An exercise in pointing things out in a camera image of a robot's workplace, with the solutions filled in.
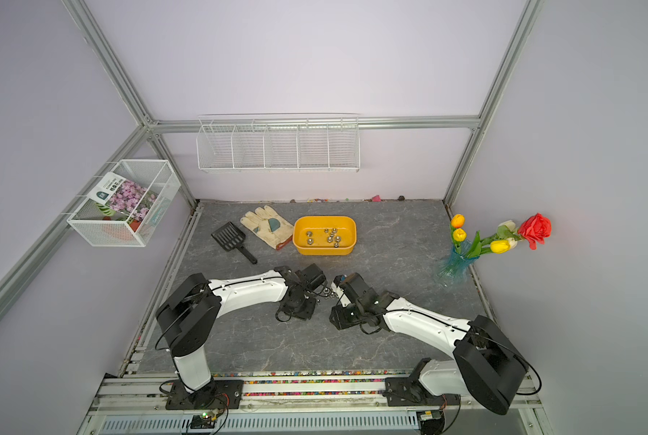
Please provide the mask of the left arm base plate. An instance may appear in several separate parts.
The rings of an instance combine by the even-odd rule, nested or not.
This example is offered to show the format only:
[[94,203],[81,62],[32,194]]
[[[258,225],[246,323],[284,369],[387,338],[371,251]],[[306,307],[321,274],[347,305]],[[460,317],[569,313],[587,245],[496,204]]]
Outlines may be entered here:
[[168,411],[238,409],[242,400],[244,381],[213,379],[206,386],[191,393],[176,380],[167,395]]

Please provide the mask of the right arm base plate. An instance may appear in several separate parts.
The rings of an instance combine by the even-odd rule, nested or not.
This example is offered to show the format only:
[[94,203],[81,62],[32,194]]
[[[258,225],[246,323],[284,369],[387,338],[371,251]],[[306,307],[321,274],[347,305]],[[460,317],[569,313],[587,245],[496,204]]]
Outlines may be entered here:
[[423,358],[405,377],[387,377],[383,396],[389,407],[456,405],[466,393],[454,361]]

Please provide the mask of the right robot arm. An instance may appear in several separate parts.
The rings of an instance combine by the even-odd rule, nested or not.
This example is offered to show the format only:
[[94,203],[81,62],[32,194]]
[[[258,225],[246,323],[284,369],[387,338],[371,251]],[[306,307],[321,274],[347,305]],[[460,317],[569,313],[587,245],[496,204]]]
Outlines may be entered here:
[[531,366],[490,318],[440,315],[399,295],[376,293],[358,273],[336,277],[331,288],[338,296],[329,316],[336,329],[357,326],[366,335],[407,335],[448,357],[424,358],[407,377],[385,379],[388,406],[439,406],[468,396],[505,415],[521,395]]

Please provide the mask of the yellow plastic storage box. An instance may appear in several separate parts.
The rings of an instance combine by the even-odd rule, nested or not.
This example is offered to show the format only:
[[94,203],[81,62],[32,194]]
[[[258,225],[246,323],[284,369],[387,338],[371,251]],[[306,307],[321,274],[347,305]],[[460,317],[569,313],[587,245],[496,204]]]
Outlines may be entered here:
[[[332,243],[327,242],[324,228],[333,236]],[[332,234],[331,228],[338,233]],[[307,244],[306,232],[312,231],[314,243]],[[334,248],[335,237],[340,236],[339,248]],[[358,226],[354,219],[346,216],[306,216],[301,217],[294,226],[292,242],[298,252],[304,256],[347,256],[352,253],[358,241]]]

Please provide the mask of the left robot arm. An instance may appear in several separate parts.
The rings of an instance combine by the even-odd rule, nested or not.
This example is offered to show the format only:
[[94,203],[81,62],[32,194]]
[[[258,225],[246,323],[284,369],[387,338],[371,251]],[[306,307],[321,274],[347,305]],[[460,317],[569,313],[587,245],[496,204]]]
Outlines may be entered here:
[[317,304],[315,291],[326,285],[324,272],[315,264],[302,270],[278,266],[228,280],[190,275],[155,312],[184,391],[201,392],[213,380],[205,347],[219,318],[250,306],[277,303],[277,314],[285,315],[285,321],[308,320]]

